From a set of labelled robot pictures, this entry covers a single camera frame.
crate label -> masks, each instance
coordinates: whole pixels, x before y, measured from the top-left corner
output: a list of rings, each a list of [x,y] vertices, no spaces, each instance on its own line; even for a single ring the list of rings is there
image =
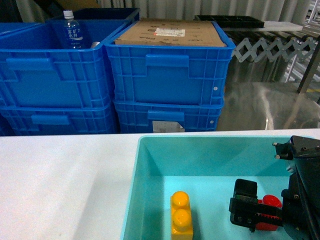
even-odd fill
[[[154,133],[184,133],[185,129],[176,121],[152,121]]]

bottle label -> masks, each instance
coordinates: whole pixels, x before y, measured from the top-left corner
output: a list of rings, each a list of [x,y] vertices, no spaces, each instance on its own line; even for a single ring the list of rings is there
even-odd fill
[[[67,40],[72,47],[79,47],[83,43],[83,35],[79,26],[66,27],[64,29]]]

white tabletop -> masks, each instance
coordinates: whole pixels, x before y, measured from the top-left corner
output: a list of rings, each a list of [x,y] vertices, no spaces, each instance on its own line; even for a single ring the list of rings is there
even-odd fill
[[[119,239],[143,135],[0,137],[0,239]],[[320,139],[320,129],[176,135]]]

water bottle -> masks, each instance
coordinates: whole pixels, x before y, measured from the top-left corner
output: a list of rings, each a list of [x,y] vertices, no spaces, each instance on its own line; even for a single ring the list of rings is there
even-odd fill
[[[71,49],[83,49],[84,38],[80,28],[80,24],[75,20],[74,13],[72,10],[63,11],[65,23],[64,23],[64,33]]]

bottle cap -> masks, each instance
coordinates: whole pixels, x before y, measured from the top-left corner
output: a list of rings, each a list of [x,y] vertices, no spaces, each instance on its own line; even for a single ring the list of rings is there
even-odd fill
[[[63,11],[63,15],[65,19],[73,19],[74,17],[74,13],[72,10],[64,10]]]

